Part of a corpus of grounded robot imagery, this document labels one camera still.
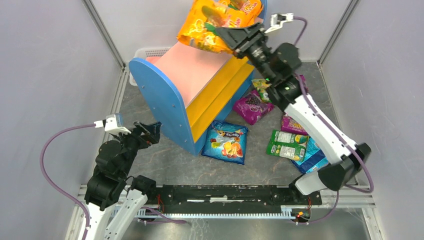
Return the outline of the orange candy bag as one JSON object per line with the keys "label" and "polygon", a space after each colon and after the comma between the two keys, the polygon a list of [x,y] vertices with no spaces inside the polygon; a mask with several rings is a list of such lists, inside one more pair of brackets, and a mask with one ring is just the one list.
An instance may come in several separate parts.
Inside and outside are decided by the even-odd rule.
{"label": "orange candy bag", "polygon": [[231,53],[216,28],[238,28],[245,14],[216,0],[195,0],[176,39],[189,47],[212,53]]}
{"label": "orange candy bag", "polygon": [[247,27],[253,24],[264,7],[260,0],[229,0],[228,6],[238,11],[239,14],[244,14],[241,22],[237,23],[237,27]]}

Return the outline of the blue Slendy candy bag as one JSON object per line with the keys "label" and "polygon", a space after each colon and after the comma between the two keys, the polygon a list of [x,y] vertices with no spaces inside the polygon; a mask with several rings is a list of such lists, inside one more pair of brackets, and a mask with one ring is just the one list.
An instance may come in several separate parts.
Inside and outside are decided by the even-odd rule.
{"label": "blue Slendy candy bag", "polygon": [[244,165],[248,131],[243,125],[214,120],[207,129],[201,155]]}

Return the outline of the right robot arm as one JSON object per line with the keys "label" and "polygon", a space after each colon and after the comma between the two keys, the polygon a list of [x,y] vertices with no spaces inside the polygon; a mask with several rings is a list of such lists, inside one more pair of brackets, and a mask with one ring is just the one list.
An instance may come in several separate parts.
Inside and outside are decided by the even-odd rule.
{"label": "right robot arm", "polygon": [[371,154],[366,143],[357,144],[345,135],[315,104],[306,92],[303,81],[295,76],[302,65],[298,48],[288,42],[272,51],[263,24],[248,27],[217,27],[220,37],[238,59],[248,58],[256,70],[270,83],[267,88],[271,102],[297,121],[311,136],[328,160],[328,165],[302,175],[292,182],[296,191],[309,195],[329,189],[338,191],[357,173],[364,171],[372,193],[374,182],[365,162]]}

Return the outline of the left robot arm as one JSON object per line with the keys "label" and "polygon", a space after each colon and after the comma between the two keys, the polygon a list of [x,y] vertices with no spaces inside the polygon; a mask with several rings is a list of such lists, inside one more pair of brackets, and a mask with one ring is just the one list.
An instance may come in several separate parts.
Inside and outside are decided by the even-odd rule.
{"label": "left robot arm", "polygon": [[109,221],[139,150],[147,149],[160,140],[161,122],[143,124],[136,121],[133,128],[124,127],[112,116],[96,121],[96,128],[113,136],[104,142],[95,158],[93,175],[87,183],[84,201],[87,206],[87,240],[120,240],[136,212],[147,202],[148,193],[156,182],[148,177],[135,177],[128,190],[124,207]]}

